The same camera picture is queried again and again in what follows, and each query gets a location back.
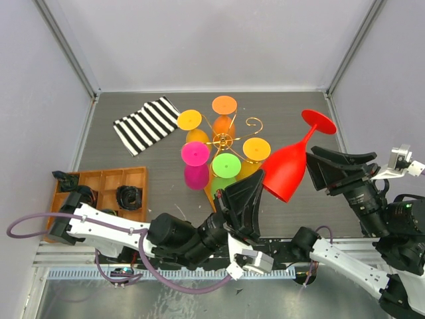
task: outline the wine glass base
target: wine glass base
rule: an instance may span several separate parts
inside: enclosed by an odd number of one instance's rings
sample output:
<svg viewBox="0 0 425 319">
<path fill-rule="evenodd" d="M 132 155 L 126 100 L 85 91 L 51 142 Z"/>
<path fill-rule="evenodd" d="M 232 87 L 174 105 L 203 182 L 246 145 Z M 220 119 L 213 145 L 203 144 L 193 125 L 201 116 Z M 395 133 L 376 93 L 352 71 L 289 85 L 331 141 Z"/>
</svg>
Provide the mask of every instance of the wine glass base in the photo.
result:
<svg viewBox="0 0 425 319">
<path fill-rule="evenodd" d="M 310 125 L 316 125 L 316 130 L 324 134 L 335 134 L 337 127 L 330 118 L 315 110 L 304 110 L 301 112 L 304 121 Z"/>
</svg>

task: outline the wine glass stem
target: wine glass stem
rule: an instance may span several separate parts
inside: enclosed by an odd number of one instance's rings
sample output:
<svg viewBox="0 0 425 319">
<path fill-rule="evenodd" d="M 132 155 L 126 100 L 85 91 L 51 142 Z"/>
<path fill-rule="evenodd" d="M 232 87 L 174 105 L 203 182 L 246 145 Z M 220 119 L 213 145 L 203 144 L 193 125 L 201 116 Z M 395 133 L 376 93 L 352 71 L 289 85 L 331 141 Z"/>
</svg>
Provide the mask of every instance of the wine glass stem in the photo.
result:
<svg viewBox="0 0 425 319">
<path fill-rule="evenodd" d="M 303 142 L 304 142 L 304 143 L 307 143 L 307 142 L 308 142 L 308 140 L 310 139 L 310 137 L 313 135 L 314 131 L 316 131 L 316 127 L 317 127 L 317 124 L 314 124 L 314 125 L 310 128 L 310 131 L 308 131 L 307 135 L 306 135 L 306 136 L 304 136 L 304 138 L 303 138 Z"/>
</svg>

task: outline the gray floor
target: gray floor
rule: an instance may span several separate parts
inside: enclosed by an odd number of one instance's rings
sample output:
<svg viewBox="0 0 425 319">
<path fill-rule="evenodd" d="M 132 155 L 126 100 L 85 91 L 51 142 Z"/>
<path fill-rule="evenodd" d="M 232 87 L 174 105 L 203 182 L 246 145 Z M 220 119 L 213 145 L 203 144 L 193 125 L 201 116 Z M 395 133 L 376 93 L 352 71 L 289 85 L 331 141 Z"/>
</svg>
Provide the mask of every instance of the gray floor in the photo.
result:
<svg viewBox="0 0 425 319">
<path fill-rule="evenodd" d="M 200 288 L 211 281 L 184 280 Z M 83 303 L 59 301 L 83 299 Z M 292 280 L 239 280 L 210 294 L 181 294 L 157 281 L 115 290 L 103 280 L 48 281 L 38 319 L 385 319 L 378 302 L 334 270 L 321 265 L 306 289 Z"/>
<path fill-rule="evenodd" d="M 220 93 L 169 93 L 166 96 L 180 110 L 194 108 L 210 121 L 216 118 L 211 102 Z M 322 93 L 319 92 L 249 92 L 226 93 L 238 101 L 236 135 L 252 132 L 244 125 L 247 117 L 255 116 L 264 123 L 258 136 L 268 140 L 272 150 L 298 142 L 309 126 L 300 114 L 312 108 L 329 114 Z M 184 163 L 180 149 L 186 132 L 177 130 L 142 154 L 132 157 L 121 143 L 112 123 L 138 110 L 144 102 L 159 98 L 160 94 L 104 93 L 96 107 L 80 170 L 115 167 L 147 166 L 149 170 L 149 218 L 168 212 L 186 218 L 197 226 L 211 213 L 202 191 L 191 191 L 183 180 Z M 242 149 L 242 143 L 236 149 Z M 315 133 L 309 146 L 323 146 L 337 150 L 334 136 Z M 327 197 L 316 192 L 308 173 L 289 204 L 282 203 L 264 192 L 261 204 L 260 229 L 263 236 L 292 237 L 300 226 L 329 225 L 336 237 L 361 237 L 359 223 L 342 197 Z"/>
</svg>

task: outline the white wall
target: white wall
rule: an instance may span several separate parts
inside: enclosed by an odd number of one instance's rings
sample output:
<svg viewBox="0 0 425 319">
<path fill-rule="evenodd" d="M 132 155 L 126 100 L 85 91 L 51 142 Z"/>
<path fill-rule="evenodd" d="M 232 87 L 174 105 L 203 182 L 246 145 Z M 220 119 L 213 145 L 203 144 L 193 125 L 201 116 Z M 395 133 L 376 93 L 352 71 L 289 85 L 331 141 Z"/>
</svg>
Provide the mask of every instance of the white wall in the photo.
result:
<svg viewBox="0 0 425 319">
<path fill-rule="evenodd" d="M 104 92 L 327 88 L 372 3 L 57 1 Z"/>
<path fill-rule="evenodd" d="M 410 144 L 425 162 L 425 1 L 388 0 L 334 94 L 350 152 Z M 425 177 L 394 180 L 398 193 L 425 195 Z"/>
<path fill-rule="evenodd" d="M 32 1 L 0 1 L 0 29 L 0 317 L 15 319 L 40 239 L 10 239 L 6 228 L 47 211 L 50 172 L 70 168 L 90 97 Z M 17 232 L 42 228 L 37 220 Z"/>
</svg>

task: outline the metal frame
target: metal frame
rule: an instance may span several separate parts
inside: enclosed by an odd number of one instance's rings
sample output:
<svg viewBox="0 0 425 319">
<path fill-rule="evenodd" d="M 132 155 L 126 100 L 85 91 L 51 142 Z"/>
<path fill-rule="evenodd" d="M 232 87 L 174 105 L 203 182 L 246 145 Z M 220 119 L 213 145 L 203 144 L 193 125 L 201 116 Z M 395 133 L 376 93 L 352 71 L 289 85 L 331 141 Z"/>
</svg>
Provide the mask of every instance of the metal frame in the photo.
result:
<svg viewBox="0 0 425 319">
<path fill-rule="evenodd" d="M 106 276 L 111 277 L 113 266 L 103 266 Z M 158 270 L 159 274 L 171 280 L 220 280 L 228 273 L 220 270 Z M 134 274 L 141 274 L 143 281 L 157 280 L 148 270 L 135 269 Z M 270 280 L 270 279 L 295 279 L 295 267 L 290 266 L 285 270 L 272 270 L 270 273 L 258 274 L 245 272 L 240 280 Z M 95 267 L 52 267 L 47 280 L 105 280 Z"/>
<path fill-rule="evenodd" d="M 92 98 L 102 92 L 57 0 L 33 0 L 65 57 Z"/>
<path fill-rule="evenodd" d="M 45 19 L 48 27 L 51 29 L 53 36 L 58 41 L 58 44 L 62 48 L 77 76 L 80 78 L 87 92 L 92 97 L 92 104 L 87 113 L 86 122 L 82 131 L 80 143 L 78 144 L 76 156 L 72 161 L 71 170 L 77 170 L 84 150 L 84 144 L 86 143 L 94 109 L 102 91 L 57 0 L 33 0 L 33 2 L 39 9 L 40 14 Z M 324 92 L 324 97 L 328 104 L 330 115 L 338 127 L 337 141 L 339 149 L 342 152 L 347 151 L 347 140 L 341 128 L 341 123 L 338 118 L 332 94 L 385 3 L 386 0 L 373 1 L 373 4 L 364 18 L 361 27 L 357 31 L 349 50 L 339 65 L 329 88 Z M 378 268 L 389 272 L 391 271 L 390 267 L 386 265 L 386 263 L 381 259 L 381 256 L 372 246 L 372 243 L 377 241 L 376 239 L 335 239 L 334 241 L 336 247 L 348 253 L 352 257 L 370 265 L 377 265 Z M 76 267 L 94 269 L 93 260 L 94 249 L 91 247 L 86 247 L 81 244 L 69 247 L 62 244 L 41 242 L 33 263 L 34 280 L 27 302 L 23 309 L 22 319 L 36 318 L 48 275 L 52 273 L 51 271 L 57 271 L 59 269 L 51 267 L 65 266 L 70 270 L 75 269 Z"/>
<path fill-rule="evenodd" d="M 353 39 L 353 42 L 351 43 L 347 53 L 345 54 L 341 64 L 339 65 L 339 68 L 337 72 L 335 73 L 335 76 L 333 77 L 331 84 L 329 85 L 329 88 L 326 90 L 326 94 L 328 96 L 332 96 L 332 94 L 334 93 L 336 87 L 338 86 L 339 81 L 341 80 L 342 76 L 344 75 L 345 71 L 350 65 L 350 62 L 353 59 L 354 55 L 359 50 L 359 47 L 361 46 L 368 31 L 372 27 L 373 22 L 378 17 L 385 3 L 386 3 L 386 0 L 373 1 L 369 11 L 366 14 L 366 17 L 363 19 L 363 22 L 361 23 L 360 29 L 357 31 Z"/>
<path fill-rule="evenodd" d="M 378 239 L 354 238 L 334 239 L 334 245 L 348 255 L 369 265 L 385 265 L 381 255 L 372 246 Z M 33 266 L 35 267 L 95 267 L 94 248 L 77 243 L 66 246 L 60 243 L 41 242 L 36 253 Z"/>
<path fill-rule="evenodd" d="M 48 274 L 48 267 L 34 268 L 33 285 L 31 286 L 31 290 L 27 296 L 27 301 L 25 302 L 22 311 L 22 319 L 36 318 L 41 303 L 41 298 L 43 297 Z"/>
</svg>

